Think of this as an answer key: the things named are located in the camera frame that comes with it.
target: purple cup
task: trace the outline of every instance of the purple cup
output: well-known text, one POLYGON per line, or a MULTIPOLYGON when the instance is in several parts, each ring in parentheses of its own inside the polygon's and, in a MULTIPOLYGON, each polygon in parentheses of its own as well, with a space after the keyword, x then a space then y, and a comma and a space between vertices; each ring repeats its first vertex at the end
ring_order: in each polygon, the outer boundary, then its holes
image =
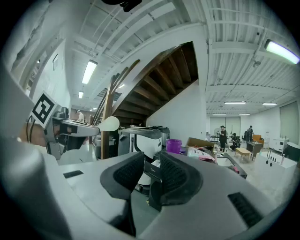
POLYGON ((180 154, 181 140, 179 139, 168 139, 167 143, 167 152, 173 152, 180 154))

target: fan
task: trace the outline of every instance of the fan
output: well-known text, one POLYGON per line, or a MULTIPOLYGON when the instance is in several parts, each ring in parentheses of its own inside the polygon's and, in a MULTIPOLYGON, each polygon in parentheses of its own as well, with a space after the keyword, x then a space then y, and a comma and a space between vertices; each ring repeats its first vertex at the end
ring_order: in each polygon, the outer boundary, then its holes
POLYGON ((217 137, 217 141, 218 141, 218 137, 220 137, 221 130, 222 129, 219 127, 214 130, 214 136, 217 137))

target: cardboard box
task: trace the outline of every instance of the cardboard box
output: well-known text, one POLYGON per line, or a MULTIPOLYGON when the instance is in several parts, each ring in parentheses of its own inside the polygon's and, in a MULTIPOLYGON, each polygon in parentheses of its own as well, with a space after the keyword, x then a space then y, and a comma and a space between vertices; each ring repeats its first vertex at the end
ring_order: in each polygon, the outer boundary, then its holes
POLYGON ((209 151, 210 152, 210 155, 213 156, 213 149, 215 147, 215 144, 213 142, 209 142, 209 141, 206 141, 206 140, 200 140, 200 139, 197 139, 197 138, 192 138, 192 137, 189 137, 188 140, 187 140, 187 144, 186 144, 186 147, 212 147, 212 150, 209 151))

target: white cabinet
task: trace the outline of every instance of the white cabinet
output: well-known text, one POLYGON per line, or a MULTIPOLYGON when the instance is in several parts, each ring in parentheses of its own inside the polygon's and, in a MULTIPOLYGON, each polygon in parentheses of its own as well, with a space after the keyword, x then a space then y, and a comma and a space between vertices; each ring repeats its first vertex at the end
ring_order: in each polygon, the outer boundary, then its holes
POLYGON ((282 154, 283 150, 287 147, 288 141, 288 138, 275 138, 272 142, 270 142, 270 148, 274 148, 276 151, 282 154))
POLYGON ((255 172, 258 180, 274 190, 286 188, 292 180, 297 163, 272 152, 270 159, 267 152, 256 156, 255 172))

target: stair underside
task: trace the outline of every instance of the stair underside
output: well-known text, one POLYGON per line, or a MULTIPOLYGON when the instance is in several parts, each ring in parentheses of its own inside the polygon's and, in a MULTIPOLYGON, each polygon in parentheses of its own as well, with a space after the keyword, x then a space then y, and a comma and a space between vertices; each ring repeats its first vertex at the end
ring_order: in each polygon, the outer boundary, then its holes
POLYGON ((193 43, 160 53, 146 68, 140 72, 140 79, 135 79, 137 84, 131 92, 116 103, 113 116, 123 127, 145 126, 149 116, 198 79, 193 43))

